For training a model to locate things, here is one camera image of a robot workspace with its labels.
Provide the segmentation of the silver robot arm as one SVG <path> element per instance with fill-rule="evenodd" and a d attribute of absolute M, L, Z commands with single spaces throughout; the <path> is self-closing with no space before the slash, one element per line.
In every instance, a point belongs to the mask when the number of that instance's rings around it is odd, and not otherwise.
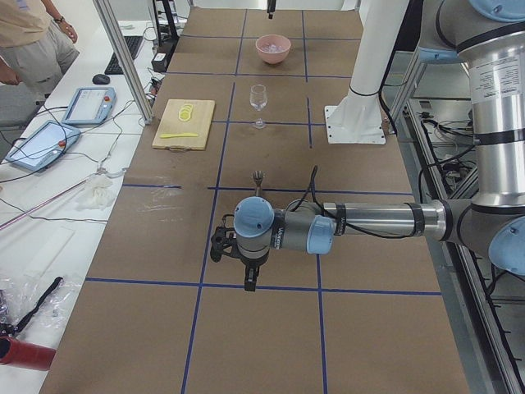
<path fill-rule="evenodd" d="M 497 268 L 524 272 L 524 4 L 521 1 L 428 1 L 422 53 L 457 53 L 468 64 L 477 155 L 472 199 L 426 204 L 324 203 L 312 187 L 287 208 L 259 195 L 241 200 L 231 227 L 220 225 L 210 256 L 240 260 L 254 291 L 273 249 L 327 254 L 335 236 L 385 239 L 431 236 L 469 248 Z"/>

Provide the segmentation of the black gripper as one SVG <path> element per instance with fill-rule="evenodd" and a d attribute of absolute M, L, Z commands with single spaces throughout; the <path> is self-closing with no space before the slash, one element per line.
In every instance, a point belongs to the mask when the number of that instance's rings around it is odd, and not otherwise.
<path fill-rule="evenodd" d="M 216 227 L 212 234 L 210 258 L 215 263 L 220 262 L 222 256 L 233 259 L 237 258 L 235 229 L 233 226 L 229 227 L 226 223 L 227 218 L 233 217 L 234 215 L 231 213 L 223 215 L 220 225 Z M 269 248 L 266 246 L 260 250 L 247 250 L 238 246 L 238 251 L 240 253 L 240 260 L 245 266 L 244 290 L 256 291 L 260 267 L 267 262 Z"/>

